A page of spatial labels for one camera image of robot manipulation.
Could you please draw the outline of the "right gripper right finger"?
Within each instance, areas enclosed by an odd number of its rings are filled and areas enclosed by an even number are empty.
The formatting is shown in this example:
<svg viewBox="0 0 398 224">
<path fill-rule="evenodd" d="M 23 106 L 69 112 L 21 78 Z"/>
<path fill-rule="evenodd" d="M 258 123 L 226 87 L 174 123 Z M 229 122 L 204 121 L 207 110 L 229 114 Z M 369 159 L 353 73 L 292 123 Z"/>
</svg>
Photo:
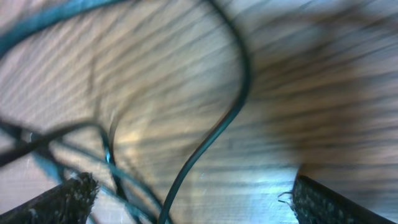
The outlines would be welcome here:
<svg viewBox="0 0 398 224">
<path fill-rule="evenodd" d="M 395 224 L 306 175 L 297 175 L 287 204 L 299 224 Z"/>
</svg>

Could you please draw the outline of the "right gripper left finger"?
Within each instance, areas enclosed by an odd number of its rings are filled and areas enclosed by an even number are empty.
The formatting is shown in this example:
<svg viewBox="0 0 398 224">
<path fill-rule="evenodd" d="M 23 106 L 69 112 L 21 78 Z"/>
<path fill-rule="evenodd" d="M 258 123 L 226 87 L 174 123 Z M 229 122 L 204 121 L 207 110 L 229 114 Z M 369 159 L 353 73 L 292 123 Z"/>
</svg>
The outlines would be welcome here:
<svg viewBox="0 0 398 224">
<path fill-rule="evenodd" d="M 1 214 L 1 224 L 85 224 L 98 192 L 98 181 L 84 172 Z"/>
</svg>

